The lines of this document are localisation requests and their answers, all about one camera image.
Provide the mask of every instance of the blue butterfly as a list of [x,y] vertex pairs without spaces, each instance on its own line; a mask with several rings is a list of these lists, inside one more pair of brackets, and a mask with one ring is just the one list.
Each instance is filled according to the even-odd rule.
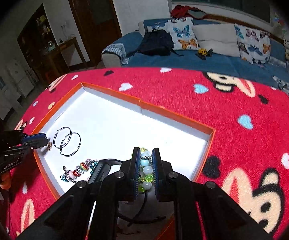
[[249,51],[255,51],[255,52],[257,52],[257,54],[259,54],[260,56],[262,56],[262,52],[259,50],[258,47],[255,47],[255,46],[250,45],[250,47],[248,47],[248,50],[249,50]]
[[167,22],[168,21],[158,22],[158,23],[153,24],[151,27],[152,29],[162,28],[166,25]]
[[185,36],[186,38],[189,38],[190,33],[189,33],[189,25],[186,25],[184,27],[184,30],[181,31],[178,28],[173,27],[172,28],[174,30],[175,33],[177,33],[177,37],[182,38],[182,36]]
[[235,25],[235,29],[236,29],[237,35],[244,40],[243,34],[242,34],[241,31],[240,31],[240,28]]

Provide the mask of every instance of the pink bead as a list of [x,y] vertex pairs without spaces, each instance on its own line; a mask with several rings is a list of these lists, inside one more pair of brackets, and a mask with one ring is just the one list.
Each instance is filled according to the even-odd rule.
[[76,179],[77,176],[75,176],[72,171],[69,171],[69,177],[72,178],[72,179]]

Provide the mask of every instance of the black heart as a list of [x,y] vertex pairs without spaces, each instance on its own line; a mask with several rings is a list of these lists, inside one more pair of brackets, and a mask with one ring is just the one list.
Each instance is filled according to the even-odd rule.
[[260,98],[260,101],[263,103],[263,104],[268,104],[269,103],[269,100],[267,98],[265,98],[263,95],[258,95],[258,97]]
[[217,156],[209,156],[203,167],[203,174],[211,179],[217,179],[220,177],[219,165],[220,159]]
[[112,71],[112,70],[108,70],[108,71],[106,71],[106,73],[104,74],[104,76],[108,76],[108,75],[110,75],[110,74],[113,74],[114,72]]

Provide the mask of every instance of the blue heart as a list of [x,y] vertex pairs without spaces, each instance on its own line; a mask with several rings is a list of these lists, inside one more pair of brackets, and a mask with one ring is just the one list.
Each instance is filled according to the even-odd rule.
[[242,115],[238,118],[238,123],[244,128],[251,130],[253,128],[253,124],[251,123],[251,118],[249,115]]
[[205,86],[200,85],[200,84],[194,84],[194,88],[195,88],[195,92],[197,94],[204,94],[204,93],[209,91],[208,88],[206,88]]

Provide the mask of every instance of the green bead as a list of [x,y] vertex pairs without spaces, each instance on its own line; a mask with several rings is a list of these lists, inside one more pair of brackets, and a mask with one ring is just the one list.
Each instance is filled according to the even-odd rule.
[[154,177],[153,177],[153,175],[148,174],[148,175],[145,177],[145,179],[146,179],[147,182],[152,182],[152,181],[154,180]]
[[139,185],[138,186],[138,190],[140,191],[140,192],[145,192],[146,190],[142,187],[142,185]]

